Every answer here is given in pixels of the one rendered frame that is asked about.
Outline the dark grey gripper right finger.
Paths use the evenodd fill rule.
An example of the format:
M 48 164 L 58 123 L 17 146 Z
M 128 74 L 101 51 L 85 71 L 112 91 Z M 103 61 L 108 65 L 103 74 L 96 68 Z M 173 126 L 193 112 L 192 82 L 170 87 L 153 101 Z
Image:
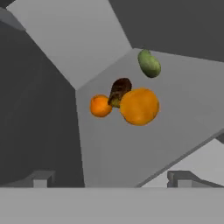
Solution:
M 214 182 L 210 182 L 204 179 L 199 178 L 191 171 L 168 171 L 168 187 L 179 187 L 179 188 L 188 188 L 188 187 L 217 187 L 224 188 L 224 185 L 219 185 Z

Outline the large orange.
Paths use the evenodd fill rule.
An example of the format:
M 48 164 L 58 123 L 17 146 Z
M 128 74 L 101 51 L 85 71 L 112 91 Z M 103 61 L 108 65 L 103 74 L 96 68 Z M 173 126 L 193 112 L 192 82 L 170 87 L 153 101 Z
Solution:
M 148 88 L 137 88 L 126 93 L 120 102 L 120 113 L 133 125 L 143 126 L 158 114 L 159 100 Z

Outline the grey fridge freezer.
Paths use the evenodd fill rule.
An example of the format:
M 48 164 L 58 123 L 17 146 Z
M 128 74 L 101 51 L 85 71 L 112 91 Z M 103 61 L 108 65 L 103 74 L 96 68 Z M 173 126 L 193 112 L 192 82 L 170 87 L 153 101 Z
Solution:
M 149 79 L 109 0 L 15 0 L 8 9 L 75 89 L 86 186 L 143 186 L 224 132 L 223 62 L 157 52 L 162 72 Z M 149 124 L 131 125 L 118 110 L 91 115 L 91 97 L 121 77 L 157 95 Z

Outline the small orange tangerine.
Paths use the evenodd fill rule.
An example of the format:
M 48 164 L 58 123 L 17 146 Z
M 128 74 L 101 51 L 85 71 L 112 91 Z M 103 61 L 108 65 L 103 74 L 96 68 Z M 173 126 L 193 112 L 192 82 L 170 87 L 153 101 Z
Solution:
M 105 94 L 97 94 L 90 100 L 90 112 L 96 117 L 105 117 L 111 111 L 112 107 L 108 104 L 109 98 Z

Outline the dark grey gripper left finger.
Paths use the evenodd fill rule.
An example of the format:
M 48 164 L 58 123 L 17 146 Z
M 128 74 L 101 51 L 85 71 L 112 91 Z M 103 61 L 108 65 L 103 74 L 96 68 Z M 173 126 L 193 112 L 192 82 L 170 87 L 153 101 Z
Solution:
M 55 171 L 34 171 L 26 178 L 11 182 L 2 187 L 11 188 L 48 188 L 55 182 Z

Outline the dark grey freezer door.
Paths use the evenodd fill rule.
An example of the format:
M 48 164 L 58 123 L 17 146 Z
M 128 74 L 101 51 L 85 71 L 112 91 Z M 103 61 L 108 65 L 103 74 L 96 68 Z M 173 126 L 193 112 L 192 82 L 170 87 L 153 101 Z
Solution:
M 26 32 L 0 22 L 0 185 L 35 171 L 84 186 L 75 89 Z

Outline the green cucumber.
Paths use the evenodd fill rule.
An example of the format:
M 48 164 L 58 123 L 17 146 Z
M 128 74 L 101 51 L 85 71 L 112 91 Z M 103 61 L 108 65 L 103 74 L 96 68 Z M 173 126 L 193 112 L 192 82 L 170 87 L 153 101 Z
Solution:
M 148 78 L 156 78 L 161 72 L 161 64 L 147 49 L 143 49 L 137 55 L 138 64 L 142 72 Z

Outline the brown sweet potato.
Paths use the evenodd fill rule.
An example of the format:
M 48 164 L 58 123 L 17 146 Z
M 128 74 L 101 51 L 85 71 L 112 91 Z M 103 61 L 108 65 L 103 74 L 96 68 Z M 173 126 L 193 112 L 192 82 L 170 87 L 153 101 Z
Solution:
M 121 78 L 116 80 L 111 88 L 108 98 L 108 105 L 113 108 L 120 107 L 120 101 L 123 96 L 132 89 L 132 83 L 128 78 Z

